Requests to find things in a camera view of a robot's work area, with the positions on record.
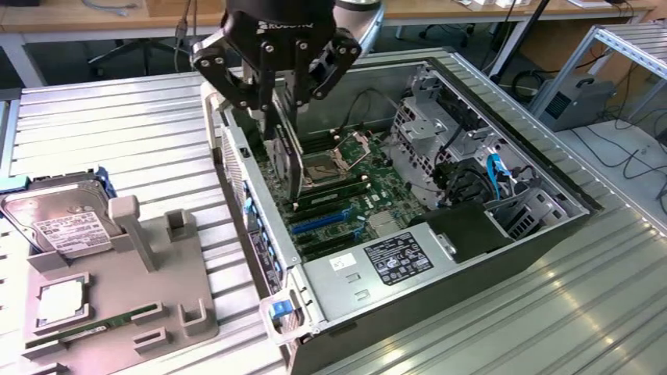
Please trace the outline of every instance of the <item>warning label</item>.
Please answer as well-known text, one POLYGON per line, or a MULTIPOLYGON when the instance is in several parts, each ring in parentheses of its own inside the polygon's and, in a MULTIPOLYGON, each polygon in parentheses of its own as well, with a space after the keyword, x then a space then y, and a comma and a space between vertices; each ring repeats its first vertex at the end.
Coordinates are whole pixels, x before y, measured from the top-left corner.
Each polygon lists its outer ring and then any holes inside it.
POLYGON ((368 246, 364 251, 386 285, 394 285, 434 268, 410 232, 368 246))
POLYGON ((32 224, 59 252, 108 244, 108 234, 95 212, 77 213, 32 224))

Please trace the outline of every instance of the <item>office chair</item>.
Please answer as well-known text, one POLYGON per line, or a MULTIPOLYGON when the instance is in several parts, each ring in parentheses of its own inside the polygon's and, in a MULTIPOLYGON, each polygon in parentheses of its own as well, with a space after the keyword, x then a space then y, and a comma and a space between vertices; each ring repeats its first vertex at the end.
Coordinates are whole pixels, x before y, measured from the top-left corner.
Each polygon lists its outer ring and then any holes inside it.
MULTIPOLYGON (((424 31, 422 31, 419 33, 419 37, 422 39, 427 39, 427 34, 428 34, 428 30, 432 29, 434 27, 442 27, 444 31, 450 32, 442 25, 428 25, 427 28, 424 29, 424 31)), ((463 38, 460 40, 460 47, 462 48, 466 48, 468 46, 468 39, 470 39, 470 36, 474 34, 475 32, 475 24, 474 23, 468 23, 466 25, 466 28, 460 28, 460 33, 463 34, 463 38)))
MULTIPOLYGON (((144 55, 144 75, 151 75, 151 56, 153 50, 167 52, 171 56, 173 56, 173 47, 160 43, 160 40, 167 38, 148 38, 143 37, 140 39, 135 39, 125 43, 121 39, 116 39, 116 47, 107 52, 105 54, 93 57, 88 60, 88 68, 91 69, 91 74, 95 77, 101 77, 104 75, 104 69, 101 65, 111 59, 115 59, 119 56, 127 55, 136 49, 140 49, 144 55)), ((188 58, 188 52, 179 48, 179 54, 184 55, 188 58)))

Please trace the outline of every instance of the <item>green circuit board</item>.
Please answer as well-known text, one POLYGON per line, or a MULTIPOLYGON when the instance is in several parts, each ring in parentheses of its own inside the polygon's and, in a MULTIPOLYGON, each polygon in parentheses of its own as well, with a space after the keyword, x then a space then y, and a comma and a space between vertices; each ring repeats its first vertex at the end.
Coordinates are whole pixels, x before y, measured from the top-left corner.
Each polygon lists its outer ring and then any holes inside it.
MULTIPOLYGON (((332 211, 296 223, 293 219, 299 213, 295 213, 293 203, 284 196, 284 187, 281 186, 280 179, 276 177, 273 167, 268 158, 259 157, 257 162, 283 216, 285 227, 291 233, 296 248, 307 260, 313 260, 343 248, 379 238, 380 234, 387 234, 387 229, 399 230, 406 228, 411 219, 422 215, 427 210, 415 195, 410 192, 406 181, 403 181, 398 172, 384 163, 386 156, 380 148, 382 143, 376 139, 374 138, 368 142, 370 154, 346 172, 348 177, 366 175, 368 179, 364 185, 370 184, 370 188, 360 195, 336 199, 335 202, 327 202, 329 206, 334 205, 336 207, 332 211), (292 229, 296 225, 317 221, 331 214, 340 213, 342 210, 346 210, 347 219, 344 221, 308 230, 304 233, 292 234, 292 229), (374 215, 379 213, 382 213, 382 217, 386 219, 391 216, 392 220, 390 227, 386 227, 383 230, 374 229, 370 223, 374 215), (344 241, 340 245, 327 246, 327 242, 343 238, 346 235, 348 241, 344 241)), ((350 165, 366 154, 366 150, 354 139, 342 143, 339 151, 342 158, 350 165)), ((303 158, 331 158, 331 153, 332 150, 325 150, 305 155, 303 158)), ((317 170, 317 174, 319 177, 327 180, 325 170, 317 170)), ((331 180, 339 178, 339 176, 329 177, 331 180)))

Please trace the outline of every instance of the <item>metal table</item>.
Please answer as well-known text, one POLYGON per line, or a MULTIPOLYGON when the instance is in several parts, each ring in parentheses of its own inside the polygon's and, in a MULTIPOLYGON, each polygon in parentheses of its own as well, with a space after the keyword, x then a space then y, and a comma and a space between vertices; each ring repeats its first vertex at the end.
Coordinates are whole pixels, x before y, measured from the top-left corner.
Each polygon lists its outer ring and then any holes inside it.
MULTIPOLYGON (((606 211, 528 271, 321 373, 664 371, 667 244, 660 224, 642 219, 640 207, 460 56, 435 49, 418 53, 436 55, 606 211)), ((181 74, 25 90, 9 170, 36 175, 60 165, 100 162, 120 192, 140 197, 141 215, 185 207, 197 216, 220 335, 121 373, 284 373, 255 312, 251 275, 213 182, 200 82, 195 74, 181 74)), ((0 298, 20 287, 15 269, 27 250, 4 228, 0 298)), ((0 345, 7 348, 0 372, 8 373, 16 373, 17 296, 0 302, 0 345)))
MULTIPOLYGON (((639 23, 635 25, 596 25, 591 27, 586 37, 583 37, 582 43, 574 51, 550 87, 531 104, 531 111, 535 117, 539 117, 544 112, 546 107, 551 103, 551 99, 554 99, 560 89, 564 79, 574 72, 579 61, 588 53, 591 44, 595 41, 604 43, 608 48, 623 54, 662 79, 636 104, 628 118, 636 114, 651 100, 655 93, 664 86, 667 80, 667 24, 639 23)), ((599 64, 595 65, 591 71, 598 71, 598 66, 602 66, 608 57, 610 56, 598 62, 599 64)))

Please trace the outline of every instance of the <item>desk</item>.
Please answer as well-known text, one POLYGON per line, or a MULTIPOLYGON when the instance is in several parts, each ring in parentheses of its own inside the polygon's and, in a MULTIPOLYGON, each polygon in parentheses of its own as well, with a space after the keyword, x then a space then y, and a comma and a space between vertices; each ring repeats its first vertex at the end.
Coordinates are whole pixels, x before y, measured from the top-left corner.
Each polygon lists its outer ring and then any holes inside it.
MULTIPOLYGON (((129 0, 105 0, 105 4, 127 4, 129 0)), ((173 36, 173 28, 179 18, 148 17, 143 0, 141 7, 128 11, 129 16, 121 17, 108 12, 87 8, 80 0, 44 0, 36 8, 7 8, 0 25, 5 30, 0 34, 0 46, 4 48, 12 65, 27 87, 44 86, 45 82, 36 65, 24 49, 28 43, 53 41, 91 41, 131 38, 164 38, 173 36)), ((635 17, 631 22, 639 22, 648 10, 654 8, 646 0, 631 0, 635 17)), ((407 26, 447 23, 491 23, 502 22, 508 9, 487 5, 472 11, 456 2, 448 0, 384 0, 386 26, 407 26)), ((502 50, 492 73, 503 64, 504 59, 516 44, 518 36, 526 28, 527 20, 536 8, 534 4, 514 9, 510 21, 518 22, 515 30, 502 50)), ((580 9, 567 0, 551 0, 540 20, 571 20, 580 18, 616 17, 618 11, 610 9, 580 9)), ((197 17, 197 33, 211 34, 217 29, 221 14, 200 15, 197 17)))

